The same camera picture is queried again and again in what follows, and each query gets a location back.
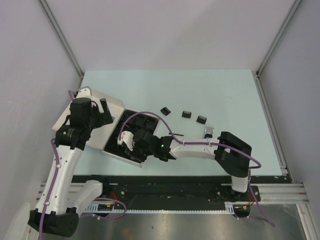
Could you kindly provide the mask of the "white box with black tray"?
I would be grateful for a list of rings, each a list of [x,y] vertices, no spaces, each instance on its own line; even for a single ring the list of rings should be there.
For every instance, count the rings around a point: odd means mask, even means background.
[[[91,91],[92,100],[97,102],[101,113],[103,112],[103,109],[100,104],[100,99],[106,99],[113,123],[94,129],[91,132],[91,137],[86,142],[86,145],[101,150],[104,154],[115,157],[120,161],[141,168],[145,160],[132,160],[131,157],[126,154],[126,148],[117,143],[119,131],[123,123],[128,117],[136,113],[136,111],[125,108],[124,103],[120,99],[94,89],[91,89]],[[144,129],[153,134],[158,126],[159,119],[157,117],[150,114],[139,114],[126,122],[123,130],[135,133],[139,129]]]

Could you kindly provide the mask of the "black cleaning brush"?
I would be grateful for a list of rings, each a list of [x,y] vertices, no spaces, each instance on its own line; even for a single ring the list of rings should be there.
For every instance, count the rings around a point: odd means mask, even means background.
[[[168,133],[170,136],[175,136],[175,137],[184,137],[183,134],[179,134],[179,133]]]

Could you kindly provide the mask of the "black guard comb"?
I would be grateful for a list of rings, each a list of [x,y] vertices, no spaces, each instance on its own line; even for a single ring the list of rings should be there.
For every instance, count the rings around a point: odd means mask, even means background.
[[[186,119],[190,119],[192,117],[192,112],[191,111],[186,111],[184,110],[182,112],[182,115],[181,115],[182,118],[186,118]]]
[[[207,117],[199,115],[196,119],[196,122],[202,125],[205,125],[207,122]]]
[[[164,115],[164,116],[168,116],[171,111],[167,108],[167,107],[163,107],[160,112]]]

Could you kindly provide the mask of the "silver black hair clipper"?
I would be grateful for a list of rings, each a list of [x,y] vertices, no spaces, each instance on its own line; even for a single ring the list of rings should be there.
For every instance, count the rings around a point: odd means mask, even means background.
[[[204,129],[204,139],[210,139],[213,137],[214,134],[214,128],[206,126]]]

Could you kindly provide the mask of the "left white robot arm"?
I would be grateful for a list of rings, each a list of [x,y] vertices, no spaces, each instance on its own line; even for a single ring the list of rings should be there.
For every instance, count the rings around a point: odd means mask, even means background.
[[[85,208],[96,198],[110,196],[109,180],[101,175],[91,175],[72,198],[68,198],[74,171],[93,130],[113,123],[106,99],[99,102],[88,97],[75,98],[69,106],[70,113],[51,140],[54,152],[52,166],[44,191],[34,210],[30,211],[28,225],[43,234],[71,237]]]

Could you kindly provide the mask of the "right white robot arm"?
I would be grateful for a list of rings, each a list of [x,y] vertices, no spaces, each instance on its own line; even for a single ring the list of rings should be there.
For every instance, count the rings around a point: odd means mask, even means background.
[[[231,196],[242,201],[249,194],[248,179],[252,147],[230,132],[219,137],[187,141],[173,135],[158,137],[146,130],[133,134],[133,157],[148,156],[167,162],[185,158],[215,160],[231,176]]]

